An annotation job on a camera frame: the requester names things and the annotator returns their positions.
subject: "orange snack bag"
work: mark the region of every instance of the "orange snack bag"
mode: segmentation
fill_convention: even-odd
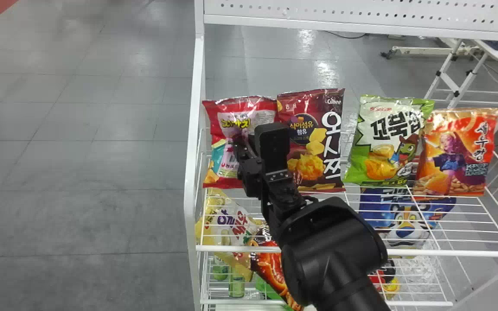
[[[497,116],[497,108],[434,110],[425,125],[414,195],[484,195]]]

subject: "cartoon girl illustration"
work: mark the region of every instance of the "cartoon girl illustration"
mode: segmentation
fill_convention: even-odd
[[[445,173],[448,177],[447,182],[447,193],[451,186],[451,182],[458,171],[461,171],[466,167],[467,159],[472,159],[472,154],[464,143],[455,132],[445,132],[439,137],[439,149],[443,150],[444,153],[439,154],[436,157],[428,158],[428,161],[434,163],[439,170]]]

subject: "green bottle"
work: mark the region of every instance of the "green bottle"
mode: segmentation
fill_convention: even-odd
[[[245,296],[245,279],[243,274],[237,273],[230,267],[230,282],[228,284],[228,295],[233,298]]]
[[[229,267],[218,256],[213,260],[213,277],[216,281],[224,281],[228,277]]]

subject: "green snack bag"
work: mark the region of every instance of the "green snack bag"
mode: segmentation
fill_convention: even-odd
[[[360,97],[360,111],[346,183],[404,186],[419,138],[434,101],[419,98]]]
[[[266,283],[265,280],[261,279],[261,277],[259,277],[256,274],[255,274],[255,288],[259,292],[263,293],[268,299],[283,301],[282,297],[274,291],[272,286],[268,285],[268,283]],[[293,309],[290,308],[289,305],[283,305],[283,308],[285,309],[285,311],[293,311]]]

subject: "brand logo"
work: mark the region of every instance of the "brand logo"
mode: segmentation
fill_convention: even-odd
[[[329,104],[329,105],[340,105],[340,104],[342,104],[342,101],[335,100],[335,99],[333,99],[333,98],[330,97],[330,98],[328,98],[326,100],[326,104]]]
[[[370,111],[391,111],[391,107],[376,106],[376,107],[371,107]]]

